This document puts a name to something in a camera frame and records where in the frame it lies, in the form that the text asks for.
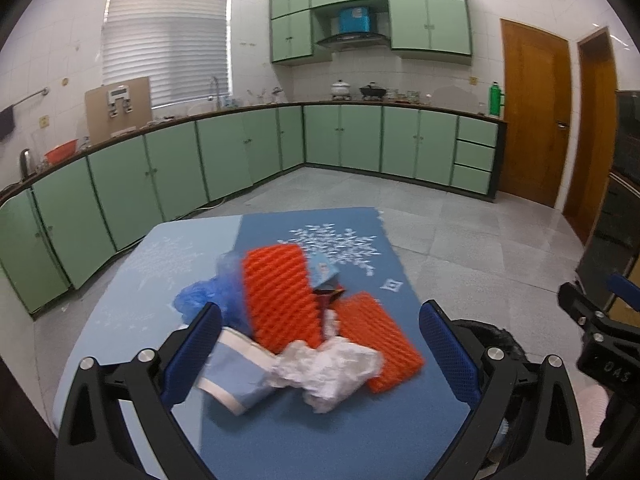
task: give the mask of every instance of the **range hood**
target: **range hood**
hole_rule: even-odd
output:
[[[318,45],[331,52],[341,52],[366,46],[389,46],[389,38],[377,32],[341,32],[318,41]]]

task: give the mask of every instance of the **green bottle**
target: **green bottle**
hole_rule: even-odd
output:
[[[489,115],[500,117],[500,108],[504,106],[504,94],[497,81],[489,88]]]

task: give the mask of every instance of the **blue container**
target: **blue container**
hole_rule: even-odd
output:
[[[371,20],[367,7],[351,7],[340,11],[340,33],[371,32]]]

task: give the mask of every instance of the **blue table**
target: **blue table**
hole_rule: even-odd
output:
[[[380,300],[425,357],[425,367],[385,394],[361,388],[324,415],[312,413],[292,388],[241,416],[194,388],[174,407],[175,418],[220,480],[422,480],[469,408],[456,400],[420,335],[421,302],[373,208],[193,219],[155,227],[120,267],[82,330],[56,394],[54,423],[60,424],[83,357],[110,364],[130,360],[141,348],[158,348],[182,323],[172,307],[175,295],[213,276],[220,254],[279,241],[332,257],[347,291],[366,290]],[[122,406],[146,471],[164,478],[130,402]]]

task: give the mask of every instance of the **orange foam net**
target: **orange foam net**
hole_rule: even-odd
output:
[[[242,280],[258,344],[274,354],[296,339],[311,348],[320,345],[318,302],[300,247],[279,244],[249,251],[242,261]]]
[[[378,350],[384,356],[380,376],[367,381],[372,392],[377,394],[393,388],[424,365],[424,358],[368,292],[337,300],[333,308],[338,314],[341,336]]]

